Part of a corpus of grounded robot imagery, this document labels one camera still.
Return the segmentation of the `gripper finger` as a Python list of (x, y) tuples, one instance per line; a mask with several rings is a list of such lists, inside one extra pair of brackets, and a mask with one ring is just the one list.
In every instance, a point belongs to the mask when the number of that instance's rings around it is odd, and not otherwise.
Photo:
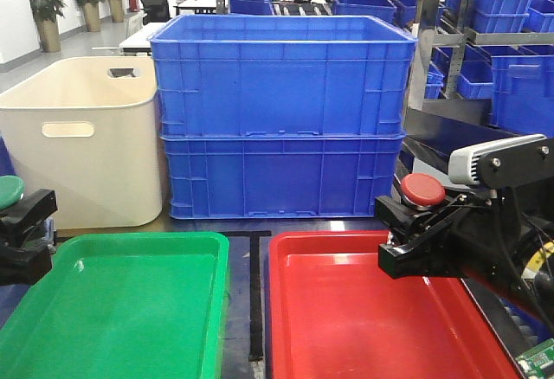
[(52, 269), (49, 246), (34, 245), (29, 248), (9, 246), (1, 242), (1, 285), (29, 285), (38, 282)]

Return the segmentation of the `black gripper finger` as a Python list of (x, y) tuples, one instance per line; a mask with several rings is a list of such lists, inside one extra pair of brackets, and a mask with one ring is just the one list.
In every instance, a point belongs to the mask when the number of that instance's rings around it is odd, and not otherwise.
[(1, 210), (1, 240), (30, 241), (32, 236), (57, 210), (55, 192), (39, 189)]

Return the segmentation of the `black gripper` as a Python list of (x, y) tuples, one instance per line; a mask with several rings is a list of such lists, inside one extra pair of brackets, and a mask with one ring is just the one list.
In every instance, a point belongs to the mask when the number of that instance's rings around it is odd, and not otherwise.
[(392, 279), (473, 279), (517, 305), (553, 303), (551, 188), (449, 190), (424, 210), (379, 196), (375, 217), (396, 237), (377, 250)]

